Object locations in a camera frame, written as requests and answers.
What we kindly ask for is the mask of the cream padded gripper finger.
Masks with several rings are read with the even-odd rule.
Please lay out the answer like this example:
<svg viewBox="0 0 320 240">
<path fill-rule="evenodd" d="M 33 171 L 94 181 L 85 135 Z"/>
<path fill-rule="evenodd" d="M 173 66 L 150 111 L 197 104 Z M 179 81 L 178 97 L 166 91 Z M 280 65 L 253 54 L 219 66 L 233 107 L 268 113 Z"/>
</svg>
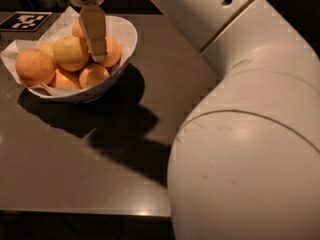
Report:
<svg viewBox="0 0 320 240">
<path fill-rule="evenodd" d="M 99 5 L 84 5 L 80 10 L 79 24 L 95 62 L 107 56 L 105 13 Z"/>
</svg>

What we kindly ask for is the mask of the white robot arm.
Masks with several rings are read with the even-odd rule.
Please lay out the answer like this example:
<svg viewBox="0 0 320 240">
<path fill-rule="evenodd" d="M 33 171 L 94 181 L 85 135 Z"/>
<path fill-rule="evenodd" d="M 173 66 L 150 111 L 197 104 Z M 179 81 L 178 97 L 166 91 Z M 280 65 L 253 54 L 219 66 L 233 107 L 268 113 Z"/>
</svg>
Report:
<svg viewBox="0 0 320 240">
<path fill-rule="evenodd" d="M 320 65 L 267 0 L 151 0 L 219 85 L 168 163 L 176 240 L 320 240 Z"/>
</svg>

